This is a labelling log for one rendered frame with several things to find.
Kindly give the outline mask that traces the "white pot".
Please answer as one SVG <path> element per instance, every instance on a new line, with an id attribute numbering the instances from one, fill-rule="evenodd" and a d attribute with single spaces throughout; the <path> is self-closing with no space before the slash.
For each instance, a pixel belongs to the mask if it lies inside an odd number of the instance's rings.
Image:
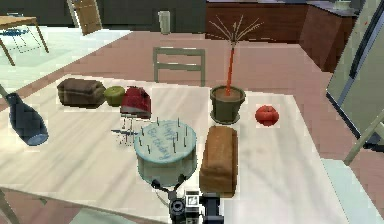
<path id="1" fill-rule="evenodd" d="M 336 0 L 334 2 L 333 8 L 335 10 L 348 10 L 350 8 L 350 0 Z"/>

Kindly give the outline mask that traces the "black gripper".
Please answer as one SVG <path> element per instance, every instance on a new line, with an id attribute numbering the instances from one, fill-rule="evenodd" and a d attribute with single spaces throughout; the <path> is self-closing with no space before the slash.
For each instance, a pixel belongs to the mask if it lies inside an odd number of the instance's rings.
<path id="1" fill-rule="evenodd" d="M 180 174 L 178 177 L 178 182 L 174 186 L 173 190 L 170 191 L 165 187 L 162 187 L 160 182 L 154 179 L 151 182 L 151 186 L 154 189 L 163 191 L 167 194 L 169 200 L 173 200 L 169 204 L 169 215 L 172 220 L 172 224 L 185 224 L 186 215 L 185 215 L 185 201 L 177 196 L 178 188 L 183 184 L 186 180 L 186 176 L 184 174 Z"/>

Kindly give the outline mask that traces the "pale blue birthday cake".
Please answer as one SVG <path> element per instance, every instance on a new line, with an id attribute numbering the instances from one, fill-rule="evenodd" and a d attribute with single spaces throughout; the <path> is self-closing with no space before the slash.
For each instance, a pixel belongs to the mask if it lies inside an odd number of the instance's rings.
<path id="1" fill-rule="evenodd" d="M 141 178 L 161 187 L 178 183 L 180 175 L 189 179 L 197 168 L 197 136 L 179 120 L 155 121 L 141 128 L 134 139 L 137 169 Z"/>

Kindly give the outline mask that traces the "light brown bread loaf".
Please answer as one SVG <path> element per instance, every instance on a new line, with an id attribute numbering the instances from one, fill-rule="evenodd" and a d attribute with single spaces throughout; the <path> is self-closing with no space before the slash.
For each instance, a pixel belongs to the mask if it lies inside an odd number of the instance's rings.
<path id="1" fill-rule="evenodd" d="M 237 175 L 237 131 L 226 126 L 211 126 L 199 171 L 200 190 L 232 198 L 237 187 Z"/>

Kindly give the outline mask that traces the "grey bin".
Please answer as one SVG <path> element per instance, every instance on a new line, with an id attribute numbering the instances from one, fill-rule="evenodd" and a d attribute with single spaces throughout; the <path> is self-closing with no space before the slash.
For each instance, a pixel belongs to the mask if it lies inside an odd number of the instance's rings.
<path id="1" fill-rule="evenodd" d="M 170 12 L 169 11 L 159 11 L 158 12 L 158 20 L 159 20 L 160 32 L 163 35 L 170 34 L 171 33 Z"/>

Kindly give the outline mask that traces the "green apple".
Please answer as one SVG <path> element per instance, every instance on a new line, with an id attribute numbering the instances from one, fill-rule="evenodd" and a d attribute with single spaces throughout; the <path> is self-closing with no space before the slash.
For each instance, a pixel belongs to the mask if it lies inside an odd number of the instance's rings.
<path id="1" fill-rule="evenodd" d="M 121 105 L 124 94 L 125 89 L 122 86 L 111 86 L 104 91 L 107 104 L 112 107 L 119 107 Z"/>

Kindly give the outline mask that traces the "pale white chair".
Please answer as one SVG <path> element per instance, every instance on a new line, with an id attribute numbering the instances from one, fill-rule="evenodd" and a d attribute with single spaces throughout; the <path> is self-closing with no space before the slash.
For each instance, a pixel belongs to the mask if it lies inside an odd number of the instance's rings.
<path id="1" fill-rule="evenodd" d="M 384 219 L 350 168 L 363 145 L 374 134 L 384 139 L 384 109 L 361 134 L 343 160 L 322 159 L 347 224 L 384 224 Z"/>

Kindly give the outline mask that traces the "dark brown bread loaf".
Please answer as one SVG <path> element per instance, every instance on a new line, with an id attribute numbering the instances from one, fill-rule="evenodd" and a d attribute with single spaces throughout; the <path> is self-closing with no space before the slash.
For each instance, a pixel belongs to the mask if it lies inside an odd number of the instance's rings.
<path id="1" fill-rule="evenodd" d="M 97 80 L 68 78 L 57 86 L 62 105 L 86 109 L 96 109 L 105 102 L 106 88 Z"/>

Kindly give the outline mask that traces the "potted plant with red stem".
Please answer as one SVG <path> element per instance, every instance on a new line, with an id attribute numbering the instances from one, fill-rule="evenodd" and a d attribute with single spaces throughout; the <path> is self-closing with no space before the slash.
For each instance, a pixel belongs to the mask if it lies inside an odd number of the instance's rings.
<path id="1" fill-rule="evenodd" d="M 236 45 L 245 35 L 262 25 L 262 22 L 256 19 L 243 30 L 240 30 L 243 18 L 244 16 L 241 16 L 238 22 L 234 22 L 232 29 L 229 29 L 219 17 L 216 17 L 216 22 L 210 21 L 210 24 L 221 33 L 221 36 L 216 35 L 216 38 L 225 40 L 230 44 L 226 83 L 213 87 L 210 90 L 210 99 L 212 102 L 210 116 L 216 123 L 222 125 L 232 125 L 240 119 L 239 110 L 246 98 L 246 94 L 242 89 L 232 85 Z"/>

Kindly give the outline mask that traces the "red tomato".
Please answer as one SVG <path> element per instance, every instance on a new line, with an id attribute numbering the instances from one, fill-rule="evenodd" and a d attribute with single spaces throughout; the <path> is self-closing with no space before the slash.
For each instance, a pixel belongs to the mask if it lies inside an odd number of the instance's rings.
<path id="1" fill-rule="evenodd" d="M 279 120 L 279 113 L 273 106 L 263 105 L 256 110 L 255 119 L 263 126 L 273 126 Z"/>

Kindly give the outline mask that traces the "light wooden table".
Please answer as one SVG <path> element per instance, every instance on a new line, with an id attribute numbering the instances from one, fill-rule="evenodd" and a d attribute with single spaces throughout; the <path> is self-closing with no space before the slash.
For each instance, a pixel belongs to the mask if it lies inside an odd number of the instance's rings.
<path id="1" fill-rule="evenodd" d="M 41 30 L 39 28 L 39 25 L 38 25 L 38 22 L 37 22 L 37 18 L 36 17 L 12 17 L 12 16 L 0 16 L 0 30 L 1 29 L 8 29 L 8 28 L 14 28 L 14 27 L 17 27 L 17 26 L 22 26 L 22 25 L 30 25 L 30 24 L 33 24 L 35 27 L 36 27 L 36 30 L 39 34 L 39 37 L 41 39 L 41 42 L 44 46 L 44 49 L 46 52 L 49 52 L 49 49 L 46 45 L 46 42 L 44 40 L 44 37 L 41 33 Z M 2 40 L 0 39 L 0 46 L 2 47 L 8 61 L 10 62 L 10 64 L 12 66 L 15 65 L 11 55 L 9 54 L 9 51 L 8 49 L 6 48 L 6 46 L 4 45 L 4 43 L 2 42 Z"/>

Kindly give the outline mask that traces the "pale grey fridge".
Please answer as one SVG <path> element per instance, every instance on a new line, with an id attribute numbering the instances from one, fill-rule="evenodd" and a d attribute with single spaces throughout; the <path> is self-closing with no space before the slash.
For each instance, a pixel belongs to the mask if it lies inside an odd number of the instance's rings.
<path id="1" fill-rule="evenodd" d="M 326 88 L 326 97 L 356 138 L 384 109 L 384 25 L 355 79 L 351 65 L 380 0 L 366 0 Z"/>

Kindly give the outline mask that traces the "dark blue bottle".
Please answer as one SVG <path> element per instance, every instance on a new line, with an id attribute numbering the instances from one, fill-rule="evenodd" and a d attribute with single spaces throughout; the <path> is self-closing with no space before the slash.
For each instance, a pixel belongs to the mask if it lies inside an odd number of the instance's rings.
<path id="1" fill-rule="evenodd" d="M 28 146 L 46 142 L 48 130 L 39 113 L 24 103 L 17 93 L 10 93 L 5 99 L 10 109 L 10 124 L 20 139 Z"/>

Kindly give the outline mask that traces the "red hand mixer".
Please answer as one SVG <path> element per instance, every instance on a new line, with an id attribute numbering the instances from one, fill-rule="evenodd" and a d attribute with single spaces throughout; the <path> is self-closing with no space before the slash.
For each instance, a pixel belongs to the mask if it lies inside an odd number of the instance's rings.
<path id="1" fill-rule="evenodd" d="M 133 128 L 133 121 L 137 119 L 151 119 L 151 98 L 143 87 L 128 86 L 122 98 L 120 116 L 122 127 L 114 130 L 118 134 L 120 145 L 131 146 L 137 133 Z"/>

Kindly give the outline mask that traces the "brown kitchen counter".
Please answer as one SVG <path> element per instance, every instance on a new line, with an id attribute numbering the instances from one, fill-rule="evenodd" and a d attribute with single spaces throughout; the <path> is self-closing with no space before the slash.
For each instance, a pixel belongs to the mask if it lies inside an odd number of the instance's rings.
<path id="1" fill-rule="evenodd" d="M 352 32 L 357 15 L 352 10 L 334 10 L 330 2 L 306 3 L 223 2 L 206 4 L 205 37 L 220 39 L 220 24 L 243 28 L 256 21 L 260 27 L 248 33 L 249 41 L 298 44 L 324 72 L 333 72 Z"/>

